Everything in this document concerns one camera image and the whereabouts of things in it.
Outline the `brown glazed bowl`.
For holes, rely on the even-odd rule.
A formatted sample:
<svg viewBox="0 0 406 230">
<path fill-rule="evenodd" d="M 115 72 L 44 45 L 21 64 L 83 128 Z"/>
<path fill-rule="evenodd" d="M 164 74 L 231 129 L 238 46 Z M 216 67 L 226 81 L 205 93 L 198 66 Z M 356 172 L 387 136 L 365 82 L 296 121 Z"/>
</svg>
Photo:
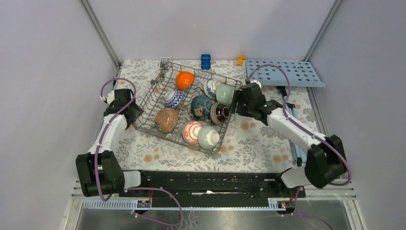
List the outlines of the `brown glazed bowl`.
<svg viewBox="0 0 406 230">
<path fill-rule="evenodd" d="M 175 109 L 165 107 L 155 114 L 154 120 L 162 133 L 169 133 L 176 127 L 179 115 Z"/>
</svg>

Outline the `grey wire dish rack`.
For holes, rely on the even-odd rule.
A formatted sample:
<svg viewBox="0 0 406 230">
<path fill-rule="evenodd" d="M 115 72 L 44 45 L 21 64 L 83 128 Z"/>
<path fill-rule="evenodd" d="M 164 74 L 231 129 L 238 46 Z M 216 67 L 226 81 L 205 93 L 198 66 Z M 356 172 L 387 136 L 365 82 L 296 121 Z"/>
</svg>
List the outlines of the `grey wire dish rack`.
<svg viewBox="0 0 406 230">
<path fill-rule="evenodd" d="M 169 90 L 177 89 L 175 79 L 176 75 L 181 71 L 188 71 L 194 74 L 195 79 L 191 86 L 185 89 L 184 99 L 180 105 L 175 109 L 179 115 L 178 122 L 174 127 L 174 130 L 169 133 L 163 133 L 159 130 L 157 124 L 155 123 L 156 113 L 165 107 L 164 105 L 164 93 Z M 161 138 L 166 141 L 170 141 L 175 144 L 179 144 L 184 147 L 195 149 L 199 152 L 212 154 L 217 153 L 224 140 L 229 120 L 224 124 L 218 126 L 212 123 L 209 118 L 204 118 L 200 122 L 203 125 L 213 126 L 214 129 L 219 133 L 219 143 L 215 144 L 212 150 L 204 149 L 199 144 L 190 144 L 184 140 L 182 136 L 182 130 L 187 122 L 195 120 L 192 114 L 191 104 L 194 97 L 199 95 L 204 95 L 203 81 L 208 79 L 216 79 L 221 83 L 230 86 L 234 90 L 241 87 L 242 82 L 231 77 L 218 75 L 215 73 L 210 73 L 208 71 L 196 69 L 193 67 L 185 66 L 178 63 L 170 62 L 166 64 L 163 70 L 161 70 L 158 76 L 150 82 L 149 89 L 146 92 L 144 98 L 137 102 L 137 104 L 143 109 L 142 115 L 136 120 L 136 129 L 142 131 L 151 136 Z"/>
</svg>

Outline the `red and white bowl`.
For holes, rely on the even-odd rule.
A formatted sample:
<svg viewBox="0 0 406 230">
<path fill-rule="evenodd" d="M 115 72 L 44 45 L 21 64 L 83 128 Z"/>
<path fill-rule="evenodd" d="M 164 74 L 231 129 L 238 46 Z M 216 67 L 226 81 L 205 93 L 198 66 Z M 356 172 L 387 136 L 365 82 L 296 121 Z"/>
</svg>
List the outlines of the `red and white bowl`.
<svg viewBox="0 0 406 230">
<path fill-rule="evenodd" d="M 184 140 L 189 144 L 198 143 L 198 134 L 203 125 L 197 121 L 189 121 L 185 124 L 182 130 L 182 136 Z"/>
</svg>

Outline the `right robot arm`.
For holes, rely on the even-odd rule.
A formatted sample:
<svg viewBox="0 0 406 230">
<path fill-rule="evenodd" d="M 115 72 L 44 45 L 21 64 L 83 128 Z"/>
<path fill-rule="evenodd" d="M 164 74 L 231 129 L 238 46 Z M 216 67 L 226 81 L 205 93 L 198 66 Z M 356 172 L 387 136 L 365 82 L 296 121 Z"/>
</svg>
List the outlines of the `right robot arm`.
<svg viewBox="0 0 406 230">
<path fill-rule="evenodd" d="M 253 117 L 276 129 L 306 154 L 304 165 L 290 168 L 277 176 L 274 190 L 278 196 L 287 197 L 295 187 L 301 185 L 311 184 L 321 189 L 349 172 L 343 144 L 338 136 L 327 137 L 311 131 L 288 114 L 283 104 L 266 100 L 257 83 L 246 84 L 235 91 L 232 112 Z"/>
</svg>

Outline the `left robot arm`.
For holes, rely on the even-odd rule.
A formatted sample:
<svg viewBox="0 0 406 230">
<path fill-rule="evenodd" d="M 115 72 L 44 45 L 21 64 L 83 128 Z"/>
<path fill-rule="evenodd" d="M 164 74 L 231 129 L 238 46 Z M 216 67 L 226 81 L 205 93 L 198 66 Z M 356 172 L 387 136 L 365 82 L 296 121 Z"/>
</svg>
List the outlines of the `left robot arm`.
<svg viewBox="0 0 406 230">
<path fill-rule="evenodd" d="M 142 197 L 148 192 L 148 183 L 140 179 L 138 172 L 124 173 L 113 151 L 118 147 L 121 134 L 135 123 L 143 110 L 135 103 L 131 89 L 113 90 L 105 102 L 108 107 L 95 143 L 87 153 L 76 157 L 82 193 L 85 197 L 101 195 L 108 199 L 124 190 L 125 178 L 129 177 L 130 191 Z"/>
</svg>

